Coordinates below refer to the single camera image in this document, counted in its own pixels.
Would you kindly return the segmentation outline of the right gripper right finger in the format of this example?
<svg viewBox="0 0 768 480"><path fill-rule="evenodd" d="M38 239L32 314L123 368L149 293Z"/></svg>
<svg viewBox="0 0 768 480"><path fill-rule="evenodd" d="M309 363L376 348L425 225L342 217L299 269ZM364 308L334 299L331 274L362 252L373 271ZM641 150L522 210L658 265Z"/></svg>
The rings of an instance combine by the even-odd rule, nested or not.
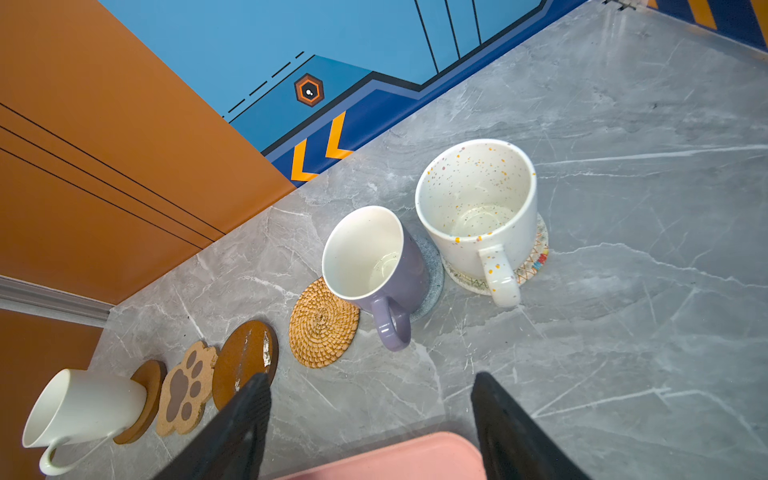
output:
<svg viewBox="0 0 768 480"><path fill-rule="evenodd" d="M471 402L487 478L589 479L490 373L476 375Z"/></svg>

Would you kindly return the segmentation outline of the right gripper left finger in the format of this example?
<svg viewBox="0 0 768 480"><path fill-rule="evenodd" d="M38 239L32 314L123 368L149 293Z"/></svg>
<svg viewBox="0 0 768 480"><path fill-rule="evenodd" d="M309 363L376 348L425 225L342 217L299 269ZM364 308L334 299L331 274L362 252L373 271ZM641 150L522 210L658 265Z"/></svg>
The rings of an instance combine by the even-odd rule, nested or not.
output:
<svg viewBox="0 0 768 480"><path fill-rule="evenodd" d="M271 411L268 376L251 377L157 479L256 479Z"/></svg>

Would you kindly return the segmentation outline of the paw print cork coaster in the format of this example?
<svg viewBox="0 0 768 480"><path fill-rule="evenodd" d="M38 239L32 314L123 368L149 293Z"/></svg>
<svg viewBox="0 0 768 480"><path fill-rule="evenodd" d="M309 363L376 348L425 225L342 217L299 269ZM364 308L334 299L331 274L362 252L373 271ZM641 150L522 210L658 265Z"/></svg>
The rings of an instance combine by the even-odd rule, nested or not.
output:
<svg viewBox="0 0 768 480"><path fill-rule="evenodd" d="M156 432L167 437L190 433L201 421L212 397L217 349L203 340L191 345L182 361L169 371L162 384Z"/></svg>

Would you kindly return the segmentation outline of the glossy dark brown coaster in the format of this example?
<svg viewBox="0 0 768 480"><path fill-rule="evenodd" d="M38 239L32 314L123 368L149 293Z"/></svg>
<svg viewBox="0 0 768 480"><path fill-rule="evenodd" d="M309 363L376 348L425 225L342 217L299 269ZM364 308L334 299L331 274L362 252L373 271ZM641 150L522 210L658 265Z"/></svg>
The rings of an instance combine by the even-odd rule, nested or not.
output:
<svg viewBox="0 0 768 480"><path fill-rule="evenodd" d="M279 345L274 329L263 321L240 325L226 340L214 368L212 393L216 408L222 410L256 374L274 381Z"/></svg>

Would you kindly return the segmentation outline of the plain brown wooden coaster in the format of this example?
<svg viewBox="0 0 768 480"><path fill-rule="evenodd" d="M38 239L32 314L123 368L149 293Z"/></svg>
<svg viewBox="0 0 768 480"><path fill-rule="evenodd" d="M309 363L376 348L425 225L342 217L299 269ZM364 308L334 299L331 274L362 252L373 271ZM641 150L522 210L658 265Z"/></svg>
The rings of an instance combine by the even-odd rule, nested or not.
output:
<svg viewBox="0 0 768 480"><path fill-rule="evenodd" d="M113 439L115 444L134 443L149 429L159 410L161 389L166 375L165 364L162 361L151 359L144 362L131 376L134 382L146 390L146 399L137 420Z"/></svg>

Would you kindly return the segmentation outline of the woven rattan coaster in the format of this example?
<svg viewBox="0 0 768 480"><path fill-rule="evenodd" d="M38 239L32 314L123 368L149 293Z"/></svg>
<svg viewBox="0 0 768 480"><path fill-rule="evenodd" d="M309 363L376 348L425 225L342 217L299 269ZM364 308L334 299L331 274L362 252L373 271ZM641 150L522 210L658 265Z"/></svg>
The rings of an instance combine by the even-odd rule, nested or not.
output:
<svg viewBox="0 0 768 480"><path fill-rule="evenodd" d="M350 347L360 308L337 297L323 277L300 295L291 314L289 341L296 360L312 369L337 361Z"/></svg>

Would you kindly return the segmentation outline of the white zigzag woven coaster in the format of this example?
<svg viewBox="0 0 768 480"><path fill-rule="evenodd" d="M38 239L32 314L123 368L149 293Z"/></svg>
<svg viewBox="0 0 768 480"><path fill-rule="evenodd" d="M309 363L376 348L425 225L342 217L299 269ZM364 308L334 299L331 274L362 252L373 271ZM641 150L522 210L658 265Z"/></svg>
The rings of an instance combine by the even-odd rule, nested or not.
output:
<svg viewBox="0 0 768 480"><path fill-rule="evenodd" d="M541 214L537 215L537 233L534 247L523 264L515 269L517 283L522 287L528 280L532 279L546 264L549 255L549 233L546 223ZM485 280L477 279L465 275L444 258L441 258L442 265L448 276L462 288L475 294L490 296L491 290Z"/></svg>

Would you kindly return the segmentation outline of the cream mug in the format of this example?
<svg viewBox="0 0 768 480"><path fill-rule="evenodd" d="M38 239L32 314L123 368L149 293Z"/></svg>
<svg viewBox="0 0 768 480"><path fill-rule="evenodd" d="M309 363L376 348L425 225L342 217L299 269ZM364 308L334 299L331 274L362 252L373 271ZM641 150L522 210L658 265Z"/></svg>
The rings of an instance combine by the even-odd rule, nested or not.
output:
<svg viewBox="0 0 768 480"><path fill-rule="evenodd" d="M129 378L63 369L36 400L23 430L22 445L45 449L39 460L43 474L66 474L82 460L57 465L53 456L58 448L91 441L103 445L134 424L145 399L144 387Z"/></svg>

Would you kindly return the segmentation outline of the blue grey woven coaster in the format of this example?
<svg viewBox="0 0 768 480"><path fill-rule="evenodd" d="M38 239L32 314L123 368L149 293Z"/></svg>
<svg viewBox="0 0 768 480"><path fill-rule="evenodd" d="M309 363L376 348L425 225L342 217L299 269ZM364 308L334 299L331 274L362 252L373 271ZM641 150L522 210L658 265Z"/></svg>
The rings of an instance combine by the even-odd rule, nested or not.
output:
<svg viewBox="0 0 768 480"><path fill-rule="evenodd" d="M411 315L411 323L423 320L437 304L444 286L444 267L440 253L426 234L417 234L414 241L419 247L429 274L427 295L419 308Z"/></svg>

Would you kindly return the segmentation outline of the purple mug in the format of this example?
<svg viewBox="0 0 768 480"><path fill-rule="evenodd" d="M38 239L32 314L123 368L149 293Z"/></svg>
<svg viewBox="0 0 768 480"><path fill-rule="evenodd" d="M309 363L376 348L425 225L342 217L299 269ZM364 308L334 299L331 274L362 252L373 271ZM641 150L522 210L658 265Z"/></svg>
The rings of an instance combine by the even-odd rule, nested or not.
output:
<svg viewBox="0 0 768 480"><path fill-rule="evenodd" d="M326 241L321 269L330 291L372 315L390 351L411 341L411 315L424 303L430 275L399 217L383 206L346 215Z"/></svg>

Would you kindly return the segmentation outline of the white mug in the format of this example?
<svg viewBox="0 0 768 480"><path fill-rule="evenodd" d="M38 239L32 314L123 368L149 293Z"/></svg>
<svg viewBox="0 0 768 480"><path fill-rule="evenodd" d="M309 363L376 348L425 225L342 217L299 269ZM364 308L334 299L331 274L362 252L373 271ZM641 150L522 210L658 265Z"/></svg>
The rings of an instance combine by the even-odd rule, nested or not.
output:
<svg viewBox="0 0 768 480"><path fill-rule="evenodd" d="M535 167L521 148L476 139L426 167L415 207L452 279L511 309L521 302L517 270L535 246L537 195Z"/></svg>

